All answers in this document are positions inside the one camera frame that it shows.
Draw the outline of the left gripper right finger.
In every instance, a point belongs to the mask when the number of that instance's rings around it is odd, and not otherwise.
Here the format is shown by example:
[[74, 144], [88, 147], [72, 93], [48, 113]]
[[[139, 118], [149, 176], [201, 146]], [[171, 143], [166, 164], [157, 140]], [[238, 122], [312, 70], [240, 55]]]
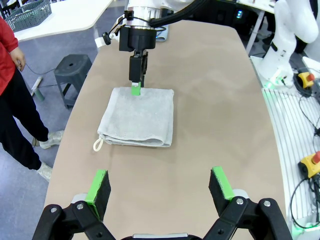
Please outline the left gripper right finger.
[[218, 219], [205, 240], [231, 240], [237, 229], [246, 229], [254, 240], [291, 240], [292, 236], [276, 200], [258, 203], [235, 195], [221, 166], [210, 170], [210, 190]]

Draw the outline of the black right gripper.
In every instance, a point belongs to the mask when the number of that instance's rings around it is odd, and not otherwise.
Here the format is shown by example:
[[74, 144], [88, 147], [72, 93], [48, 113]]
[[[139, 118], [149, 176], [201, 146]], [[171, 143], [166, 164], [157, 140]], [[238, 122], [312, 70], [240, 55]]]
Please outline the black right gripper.
[[[119, 51], [142, 52], [156, 47], [157, 31], [154, 29], [141, 29], [122, 26], [119, 30]], [[129, 59], [129, 80], [131, 81], [131, 94], [139, 96], [144, 87], [145, 75], [148, 67], [148, 51], [143, 56], [133, 55]]]

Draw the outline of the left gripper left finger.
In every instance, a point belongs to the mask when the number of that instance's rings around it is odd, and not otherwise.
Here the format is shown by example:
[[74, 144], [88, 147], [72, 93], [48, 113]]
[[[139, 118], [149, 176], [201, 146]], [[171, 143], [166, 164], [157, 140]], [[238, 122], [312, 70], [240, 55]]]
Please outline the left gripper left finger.
[[34, 240], [71, 240], [74, 234], [85, 233], [89, 240], [114, 240], [103, 223], [111, 185], [107, 170], [97, 170], [84, 200], [66, 208], [47, 205], [33, 234]]

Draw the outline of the person's left hand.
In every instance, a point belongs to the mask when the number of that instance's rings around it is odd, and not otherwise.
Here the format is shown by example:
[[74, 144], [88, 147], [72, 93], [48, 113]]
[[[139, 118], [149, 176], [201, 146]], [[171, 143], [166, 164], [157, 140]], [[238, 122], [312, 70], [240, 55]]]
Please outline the person's left hand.
[[26, 66], [26, 58], [22, 50], [16, 47], [9, 54], [17, 69], [22, 72]]

